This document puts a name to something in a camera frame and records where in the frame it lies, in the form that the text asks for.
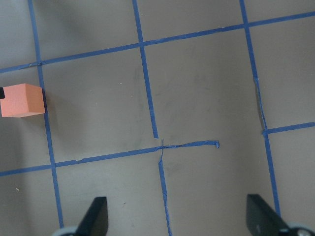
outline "blue painter's tape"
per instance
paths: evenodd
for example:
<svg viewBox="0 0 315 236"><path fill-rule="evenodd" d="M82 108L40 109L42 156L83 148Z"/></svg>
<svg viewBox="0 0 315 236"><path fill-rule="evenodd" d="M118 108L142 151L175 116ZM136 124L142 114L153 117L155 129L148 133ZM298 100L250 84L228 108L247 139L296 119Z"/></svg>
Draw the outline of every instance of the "blue painter's tape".
<svg viewBox="0 0 315 236"><path fill-rule="evenodd" d="M284 16L284 17L278 17L278 18L273 18L273 19L268 19L268 20L255 21L255 22L248 23L248 26L249 27L255 27L255 26L261 26L261 25L272 24L272 23L283 22L283 21L290 21L290 20L295 20L295 19L302 19L302 18L313 17L313 16L315 16L315 11L296 14L296 15L290 15L290 16ZM210 35L210 34L218 33L218 32L239 30L242 28L244 28L244 24L221 27L221 28L217 28L217 29L204 30L204 31L199 31L199 32L194 32L194 33L181 34L181 35L167 37L167 38L149 40L149 41L145 41L143 43L129 44L129 45L124 45L124 46L120 46L120 47L114 47L114 48L108 48L108 49L97 50L97 51L93 51L93 52L81 53L81 54L76 54L76 55L71 55L71 56L66 56L66 57L48 59L48 60L45 60L43 62L34 62L34 63L29 63L29 64L23 64L23 65L17 65L17 66L12 66L12 67L8 67L8 68L3 68L3 69L0 69L0 74L5 73L5 72L20 70L20 69L25 69L25 68L28 68L31 66L39 65L41 63L51 64L51 63L57 63L57 62L62 62L62 61L67 61L67 60L87 58L87 57L92 57L92 56L97 56L97 55L102 55L102 54L107 54L107 53L113 53L113 52L119 52L119 51L129 50L129 49L133 49L133 48L138 48L141 45L149 46L149 45L165 43L165 42L174 41L174 40L181 40L181 39ZM140 29L137 28L137 30L139 32L141 32L140 39L143 40L141 28Z"/></svg>
<svg viewBox="0 0 315 236"><path fill-rule="evenodd" d="M150 152L156 152L161 149L168 149L168 148L185 148L185 147L198 147L203 145L210 145L210 146L216 146L217 148L220 147L220 144L218 141L197 141L189 144L183 144L183 145L168 145L168 146L158 146L158 147L150 147L140 150L133 150L133 151L125 151L125 152L119 152L109 155L103 155L103 156L95 156L95 157L88 157L84 158L82 160L71 160L71 161L64 161L64 162L58 162L56 163L56 167L63 167L63 166L71 166L71 165L77 165L82 163L88 163L88 162L94 162L94 161L101 161L101 160L108 160L108 159L115 159L120 157L126 157L126 156L134 156L134 155L140 155Z"/></svg>
<svg viewBox="0 0 315 236"><path fill-rule="evenodd" d="M30 68L30 67L38 66L38 65L41 65L41 62L33 62L33 63L24 64L24 65L7 67L7 68L0 69L0 74L15 71L15 70L26 69L26 68Z"/></svg>
<svg viewBox="0 0 315 236"><path fill-rule="evenodd" d="M240 7L241 7L242 17L243 17L243 22L244 22L244 30L245 30L245 35L246 35L248 53L249 53L250 61L251 61L252 75L256 84L256 91L258 95L261 118L263 121L264 129L268 129L264 110L263 110L262 100L261 100L258 72L257 72L257 67L256 67L256 62L255 62L254 51L252 47L252 38L251 38L250 29L249 29L244 0L240 0Z"/></svg>
<svg viewBox="0 0 315 236"><path fill-rule="evenodd" d="M80 54L75 54L75 55L66 56L66 57L43 60L42 63L43 63L43 65L52 64L52 63L63 62L63 61L67 61L67 60L74 60L74 59L98 56L98 55L102 55L102 54L120 52L120 51L125 51L125 50L129 50L129 49L133 49L133 48L138 48L138 47L140 47L140 44L134 43L134 44L128 44L128 45L115 47L115 48L107 48L107 49L97 50L97 51L88 52L88 53L80 53Z"/></svg>
<svg viewBox="0 0 315 236"><path fill-rule="evenodd" d="M34 36L36 59L37 59L37 61L41 61L39 40L38 40L38 33L37 33L37 26L36 26L35 13L34 13L34 7L33 7L32 0L28 0L28 4L29 4L29 10L30 10L30 16L31 16L31 25L32 25L33 36ZM50 163L51 163L53 184L54 184L54 190L55 190L55 198L56 198L56 205L57 205L57 212L58 212L58 220L59 220L60 228L63 228L63 214L62 214L62 208L61 208L61 202L60 202L60 193L59 193L59 187L58 187L55 158L54 158L54 152L53 152L53 147L52 147L51 131L50 131L50 125L49 125L49 117L48 117L48 112L47 112L47 102L46 102L46 96L45 96L45 86L44 86L43 71L42 71L42 67L41 66L37 67L37 72L38 72L38 77L39 77L39 84L40 84L40 86L43 89L43 100L44 100L44 106L45 106L44 121L45 121L45 129L46 129L46 136L47 136L49 158L50 158Z"/></svg>
<svg viewBox="0 0 315 236"><path fill-rule="evenodd" d="M171 226L170 226L170 218L169 218L168 206L167 206L166 181L165 181L165 174L164 174L164 168L163 168L163 141L162 141L161 149L162 149L162 153L161 153L161 158L158 162L158 171L159 171L159 177L160 177L161 187L162 187L162 194L163 194L163 201L164 201L168 235L172 236L173 234L172 234L172 230L171 230Z"/></svg>
<svg viewBox="0 0 315 236"><path fill-rule="evenodd" d="M271 155L271 149L270 149L270 142L269 142L268 134L264 134L264 140L265 140L265 147L266 147L266 153L267 153L267 160L268 160L272 193L273 193L274 203L275 203L275 210L276 210L276 213L279 216L281 216L277 183L276 183L276 176L275 176L275 170L274 170L274 165L273 165L273 161L272 161L272 155Z"/></svg>
<svg viewBox="0 0 315 236"><path fill-rule="evenodd" d="M219 32L239 30L242 28L244 28L243 24L234 25L234 26L227 26L227 27L221 27L221 28L217 28L217 29L209 29L209 30L204 30L204 31L199 31L199 32L194 32L194 33L186 33L186 34L181 34L181 35L167 37L167 38L145 41L145 42L143 42L143 44L144 44L144 46L149 46L149 45L166 43L166 42L175 41L175 40L195 38L195 37L210 35L210 34L219 33Z"/></svg>
<svg viewBox="0 0 315 236"><path fill-rule="evenodd" d="M150 112L150 118L151 118L153 137L158 139L158 128L157 128L157 124L156 124L156 117L155 117L155 114L154 114L153 100L152 100L150 80L149 80L149 72L148 72L147 61L146 61L146 54L145 54L145 51L144 51L144 47L140 48L140 53L141 53L142 68L143 68L143 75L144 75L144 83L145 83L145 86L146 86L146 92L147 92L147 99L148 99L148 105L149 105L149 112Z"/></svg>
<svg viewBox="0 0 315 236"><path fill-rule="evenodd" d="M263 119L264 129L267 130L268 128L267 128L267 123L266 123L266 119L265 119L265 115L264 115L264 111L262 107L259 79L258 79L257 67L256 67L255 57L254 57L254 52L253 52L253 47L252 47L252 39L251 39L251 34L250 34L250 29L249 29L247 14L246 14L245 3L244 3L244 0L239 0L239 1L240 1L240 7L242 11L243 22L244 22L247 47L248 47L248 52L249 52L250 61L251 61L252 75L256 84L256 89L257 89L257 94L258 94L261 117ZM264 140L265 140L265 148L266 148L266 154L267 154L267 160L268 160L268 167L269 167L269 174L270 174L272 192L273 192L273 197L274 197L275 209L278 215L280 215L281 212L280 212L279 197L278 197L276 177L275 177L275 171L274 171L274 166L272 162L268 134L264 134Z"/></svg>
<svg viewBox="0 0 315 236"><path fill-rule="evenodd" d="M71 165L94 162L94 161L109 160L109 159L115 159L115 158L119 158L119 157L145 154L145 153L158 151L159 149L160 149L160 147L151 147L151 148L145 148L145 149L133 150L133 151L125 151L125 152L114 153L114 154L103 155L103 156L88 157L88 158L84 158L82 160L72 160L72 161L59 162L59 163L56 163L56 167L71 166Z"/></svg>
<svg viewBox="0 0 315 236"><path fill-rule="evenodd" d="M153 137L158 139L158 129L157 129L156 117L154 114L154 106L153 106L153 101L152 101L149 72L148 72L148 66L147 66L147 60L146 60L146 53L144 50L143 36L142 36L142 29L141 29L137 0L132 0L132 5L133 5L134 17L136 20L138 40L140 44L140 54L141 54L141 61L142 61L142 68L143 68L143 76L144 76L144 82L145 82L146 92L147 92L147 99L148 99L148 105L149 105Z"/></svg>
<svg viewBox="0 0 315 236"><path fill-rule="evenodd" d="M142 29L141 29L141 23L140 23L140 14L139 14L137 0L132 0L132 5L133 5L133 11L134 11L134 16L136 20L138 40L139 42L143 42Z"/></svg>
<svg viewBox="0 0 315 236"><path fill-rule="evenodd" d="M264 130L263 133L264 134L273 134L273 133L280 133L280 132L285 132L285 131L295 130L295 129L305 129L305 128L310 128L310 127L315 127L315 122L295 124L295 125L289 125L289 126L284 126L284 127L279 127L279 128L267 129L267 130Z"/></svg>
<svg viewBox="0 0 315 236"><path fill-rule="evenodd" d="M43 166L27 167L27 168L11 170L11 171L2 171L2 172L0 172L0 177L22 174L22 173L27 173L27 172L48 170L50 168L51 168L51 165L43 165Z"/></svg>
<svg viewBox="0 0 315 236"><path fill-rule="evenodd" d="M291 15L291 16L277 17L277 18L268 19L268 20L255 21L255 22L249 23L249 26L250 27L261 26L261 25L267 25L267 24L272 24L272 23L277 23L277 22L302 19L302 18L307 18L307 17L312 17L312 16L315 16L315 11L302 13L302 14Z"/></svg>
<svg viewBox="0 0 315 236"><path fill-rule="evenodd" d="M34 13L34 6L33 6L32 0L28 0L28 4L29 4L30 17L31 17L31 26L32 26L32 30L33 30L36 59L37 59L37 61L41 61L40 49L39 49L39 40L38 40L38 32L37 32L35 13Z"/></svg>

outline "black plastic part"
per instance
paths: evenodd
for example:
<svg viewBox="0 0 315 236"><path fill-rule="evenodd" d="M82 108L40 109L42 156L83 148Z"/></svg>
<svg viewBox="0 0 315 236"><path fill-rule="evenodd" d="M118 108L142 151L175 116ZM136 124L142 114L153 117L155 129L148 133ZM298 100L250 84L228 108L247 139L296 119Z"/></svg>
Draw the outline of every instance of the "black plastic part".
<svg viewBox="0 0 315 236"><path fill-rule="evenodd" d="M81 221L75 236L105 236L108 230L106 197L95 198Z"/></svg>
<svg viewBox="0 0 315 236"><path fill-rule="evenodd" d="M4 95L4 90L2 87L0 87L0 99L4 99L5 95Z"/></svg>
<svg viewBox="0 0 315 236"><path fill-rule="evenodd" d="M292 228L290 229L290 234L289 236L299 236L299 235L308 235L308 234L305 234L305 233L301 233L299 234L299 231L300 230L304 230L305 232L308 232L310 236L315 236L315 233L309 229L305 229L305 228Z"/></svg>
<svg viewBox="0 0 315 236"><path fill-rule="evenodd" d="M253 236L287 236L288 225L258 194L247 195L247 228Z"/></svg>

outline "floor tile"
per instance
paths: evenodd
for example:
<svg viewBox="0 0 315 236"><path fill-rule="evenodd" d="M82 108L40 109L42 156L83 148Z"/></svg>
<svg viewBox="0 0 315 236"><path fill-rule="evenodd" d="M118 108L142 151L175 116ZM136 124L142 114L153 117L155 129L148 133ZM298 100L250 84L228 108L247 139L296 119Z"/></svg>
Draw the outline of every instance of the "floor tile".
<svg viewBox="0 0 315 236"><path fill-rule="evenodd" d="M245 5L250 22L315 11L313 0L245 0Z"/></svg>
<svg viewBox="0 0 315 236"><path fill-rule="evenodd" d="M269 135L282 217L315 229L315 129Z"/></svg>
<svg viewBox="0 0 315 236"><path fill-rule="evenodd" d="M1 86L38 86L36 68L0 74ZM0 171L50 164L43 115L0 118Z"/></svg>
<svg viewBox="0 0 315 236"><path fill-rule="evenodd" d="M315 121L315 18L251 28L269 128Z"/></svg>
<svg viewBox="0 0 315 236"><path fill-rule="evenodd" d="M59 228L51 170L0 178L1 235L43 236Z"/></svg>
<svg viewBox="0 0 315 236"><path fill-rule="evenodd" d="M137 43L129 0L34 0L43 59Z"/></svg>
<svg viewBox="0 0 315 236"><path fill-rule="evenodd" d="M0 16L0 68L36 61L28 2L3 1Z"/></svg>
<svg viewBox="0 0 315 236"><path fill-rule="evenodd" d="M220 149L168 149L163 165L173 235L249 236L247 194L273 206L262 141L246 146L240 137Z"/></svg>
<svg viewBox="0 0 315 236"><path fill-rule="evenodd" d="M154 45L146 52L165 144L260 132L243 30Z"/></svg>
<svg viewBox="0 0 315 236"><path fill-rule="evenodd" d="M63 218L77 225L106 196L108 236L167 235L158 173L160 152L58 168Z"/></svg>
<svg viewBox="0 0 315 236"><path fill-rule="evenodd" d="M237 0L138 0L138 5L145 40L243 23Z"/></svg>
<svg viewBox="0 0 315 236"><path fill-rule="evenodd" d="M139 49L44 67L56 161L155 147Z"/></svg>

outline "orange cube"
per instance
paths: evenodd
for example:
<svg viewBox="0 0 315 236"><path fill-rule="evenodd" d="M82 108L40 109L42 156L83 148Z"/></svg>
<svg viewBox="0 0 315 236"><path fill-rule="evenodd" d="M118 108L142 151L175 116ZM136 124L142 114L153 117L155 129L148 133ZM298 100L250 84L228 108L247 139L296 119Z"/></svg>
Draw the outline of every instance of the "orange cube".
<svg viewBox="0 0 315 236"><path fill-rule="evenodd" d="M3 87L2 117L28 117L45 113L42 88L29 84Z"/></svg>

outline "blue tape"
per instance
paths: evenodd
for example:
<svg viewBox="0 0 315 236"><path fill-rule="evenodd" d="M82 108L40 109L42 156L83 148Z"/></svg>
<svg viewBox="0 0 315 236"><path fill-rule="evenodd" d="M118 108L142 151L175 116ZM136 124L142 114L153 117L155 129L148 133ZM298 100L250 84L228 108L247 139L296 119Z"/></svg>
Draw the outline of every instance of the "blue tape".
<svg viewBox="0 0 315 236"><path fill-rule="evenodd" d="M183 145L169 145L169 146L150 147L150 148L133 150L133 151L119 152L119 153L114 153L114 154L109 154L109 155L88 157L88 158L84 158L82 160L71 160L71 161L57 162L56 167L64 167L64 166L71 166L71 165L77 165L77 164L94 162L94 161L101 161L101 160L115 159L115 158L126 157L126 156L140 155L140 154L145 154L145 153L150 153L150 152L156 152L156 151L161 150L161 149L198 147L198 146L203 146L203 145L216 146L217 148L220 147L220 144L218 141L209 141L209 140L197 141L197 142L193 142L193 143L189 143L189 144L183 144Z"/></svg>
<svg viewBox="0 0 315 236"><path fill-rule="evenodd" d="M146 60L146 53L145 53L144 45L143 45L143 36L142 36L142 29L141 29L137 0L132 0L132 5L133 5L134 17L136 20L138 40L140 44L140 54L141 54L141 61L142 61L142 68L143 68L143 76L144 76L144 82L145 82L146 92L147 92L147 99L148 99L148 105L149 105L149 111L150 111L153 137L158 139L158 129L157 129L157 123L156 123L156 118L154 114L154 107L153 107L150 80L149 80L149 72L148 72L148 66L147 66L147 60Z"/></svg>
<svg viewBox="0 0 315 236"><path fill-rule="evenodd" d="M11 71L16 71L16 70L21 70L21 69L26 69L26 68L30 68L30 67L38 66L38 65L41 65L41 62L33 62L33 63L24 64L24 65L7 67L7 68L0 69L0 74L6 73L6 72L11 72Z"/></svg>
<svg viewBox="0 0 315 236"><path fill-rule="evenodd" d="M249 52L250 60L251 60L252 75L253 75L253 78L254 78L254 81L256 84L256 89L257 89L257 94L258 94L261 117L263 120L264 129L267 130L268 128L267 128L267 123L266 123L266 119L265 119L265 115L264 115L264 111L263 111L263 106L262 106L262 101L261 101L257 67L256 67L256 63L255 63L255 57L254 57L254 52L253 52L253 47L252 47L251 33L250 33L250 29L249 29L249 24L248 24L244 0L240 0L240 7L241 7L242 17L243 17L243 22L244 22L244 29L245 29L245 34L246 34L248 52ZM272 193L273 193L273 197L274 197L275 209L276 209L276 212L278 213L278 215L280 215L281 212L280 212L280 204L279 204L279 197L278 197L278 191L277 191L276 177L275 177L275 171L274 171L274 166L273 166L273 162L272 162L269 138L268 138L267 134L264 134L264 140L265 140L265 148L266 148L266 154L267 154L267 160L268 160L268 167L269 167L269 174L270 174L270 180L271 180L271 186L272 186Z"/></svg>
<svg viewBox="0 0 315 236"><path fill-rule="evenodd" d="M33 36L34 36L36 59L37 59L37 61L41 61L39 40L38 40L38 33L37 33L37 26L36 26L35 13L34 13L34 7L33 7L32 0L28 0L28 4L29 4L29 10L30 10L30 16L31 16L31 25L32 25ZM55 190L55 198L56 198L56 205L57 205L57 212L58 212L58 220L59 220L60 228L63 228L63 214L62 214L62 208L61 208L61 201L60 201L60 193L59 193L58 180L57 180L55 158L54 158L54 152L53 152L53 147L52 147L52 139L51 139L51 131L50 131L50 125L49 125L49 117L48 117L48 112L47 112L47 102L46 102L46 96L45 96L45 86L44 86L43 71L42 71L42 67L41 66L37 67L37 72L38 72L38 77L39 77L39 84L40 84L40 86L43 89L43 100L44 100L44 106L45 106L45 114L44 114L45 129L46 129L46 136L47 136L49 158L50 158L50 163L51 163L53 184L54 184L54 190Z"/></svg>
<svg viewBox="0 0 315 236"><path fill-rule="evenodd" d="M67 61L67 60L88 58L88 57L98 56L98 55L102 55L102 54L120 52L120 51L125 51L125 50L129 50L129 49L133 49L133 48L138 48L138 47L140 47L140 44L134 43L134 44L128 44L128 45L124 45L124 46L120 46L120 47L97 50L97 51L88 52L88 53L80 53L80 54L75 54L75 55L66 56L66 57L43 60L42 63L43 63L43 65L52 64L52 63L63 62L63 61Z"/></svg>
<svg viewBox="0 0 315 236"><path fill-rule="evenodd" d="M2 171L0 172L0 177L22 174L22 173L27 173L27 172L48 170L50 168L51 168L51 165L43 165L43 166L27 167L27 168L11 170L11 171Z"/></svg>
<svg viewBox="0 0 315 236"><path fill-rule="evenodd" d="M255 21L255 22L248 23L248 26L249 27L255 27L255 26L261 26L261 25L272 24L272 23L277 23L277 22L302 19L302 18L307 18L307 17L312 17L312 16L315 16L315 11L296 14L296 15L290 15L290 16L284 16L284 17L278 17L278 18L272 18L272 19L268 19L268 20ZM244 24L227 26L227 27L222 27L222 28L217 28L217 29L204 30L204 31L199 31L199 32L194 32L194 33L187 33L187 34L182 34L182 35L177 35L177 36L172 36L172 37L167 37L167 38L149 40L149 41L145 41L143 43L129 44L129 45L124 45L124 46L120 46L120 47L114 47L114 48L108 48L108 49L103 49L103 50L97 50L97 51L93 51L93 52L87 52L87 53L75 54L75 55L65 56L65 57L60 57L60 58L48 59L48 60L45 60L42 62L34 62L34 63L28 63L28 64L23 64L23 65L17 65L17 66L12 66L12 67L8 67L8 68L3 68L3 69L0 69L0 74L5 73L5 72L20 70L20 69L25 69L25 68L28 68L31 66L40 65L42 63L43 64L51 64L51 63L57 63L57 62L62 62L62 61L67 61L67 60L87 58L87 57L92 57L92 56L97 56L97 55L102 55L102 54L107 54L107 53L113 53L113 52L119 52L119 51L129 50L129 49L133 49L133 48L138 48L141 45L149 46L149 45L165 43L165 42L174 41L174 40L210 35L210 34L218 33L218 32L239 30L242 28L244 28Z"/></svg>
<svg viewBox="0 0 315 236"><path fill-rule="evenodd" d="M158 162L158 171L159 171L159 177L161 180L161 187L162 187L162 194L163 194L163 201L164 201L168 235L172 236L173 234L172 234L172 230L171 230L171 226L170 226L170 219L169 219L168 206L167 206L166 181L165 181L165 174L164 174L164 168L163 168L163 143L162 143L161 149L162 149L162 154L161 154L161 158Z"/></svg>
<svg viewBox="0 0 315 236"><path fill-rule="evenodd" d="M246 35L248 53L249 53L250 61L251 61L252 75L253 75L253 78L254 78L254 81L256 84L256 91L257 91L257 95L258 95L260 114L261 114L261 118L263 121L264 129L268 129L267 122L265 119L264 110L263 110L262 100L261 100L259 78L258 78L258 73L257 73L255 56L254 56L253 47L252 47L252 38L251 38L250 29L249 29L249 24L248 24L244 0L240 0L240 7L241 7L242 17L243 17L243 22L244 22L244 30L245 30L245 35Z"/></svg>
<svg viewBox="0 0 315 236"><path fill-rule="evenodd" d="M267 130L264 130L263 133L264 134L274 134L274 133L280 133L280 132L285 132L285 131L289 131L289 130L305 129L305 128L310 128L310 127L315 127L315 122L295 124L295 125L289 125L289 126L284 126L284 127L279 127L279 128L267 129Z"/></svg>
<svg viewBox="0 0 315 236"><path fill-rule="evenodd" d="M275 170L274 170L274 165L273 165L272 155L271 155L271 149L270 149L270 142L269 142L268 134L264 134L263 136L264 136L264 140L265 140L265 147L266 147L266 153L267 153L267 160L268 160L272 193L273 193L274 203L275 203L275 210L276 210L276 213L279 216L281 216L277 183L276 183L276 176L275 176Z"/></svg>
<svg viewBox="0 0 315 236"><path fill-rule="evenodd" d="M290 16L277 17L277 18L268 19L268 20L255 21L255 22L249 23L249 26L250 27L261 26L261 25L267 25L267 24L272 24L272 23L277 23L277 22L302 19L302 18L307 18L307 17L312 17L312 16L315 16L315 11L302 13L302 14L296 14L296 15L290 15Z"/></svg>
<svg viewBox="0 0 315 236"><path fill-rule="evenodd" d="M145 42L143 42L143 44L144 44L144 46L149 46L149 45L154 45L154 44L166 43L169 41L175 41L175 40L181 40L181 39L187 39L187 38L195 38L195 37L210 35L210 34L219 33L219 32L239 30L239 29L242 29L243 27L244 27L244 25L240 24L240 25L234 25L234 26L221 27L221 28L217 28L217 29L209 29L209 30L204 30L204 31L199 31L199 32L194 32L194 33L186 33L186 34L181 34L181 35L167 37L167 38L145 41Z"/></svg>

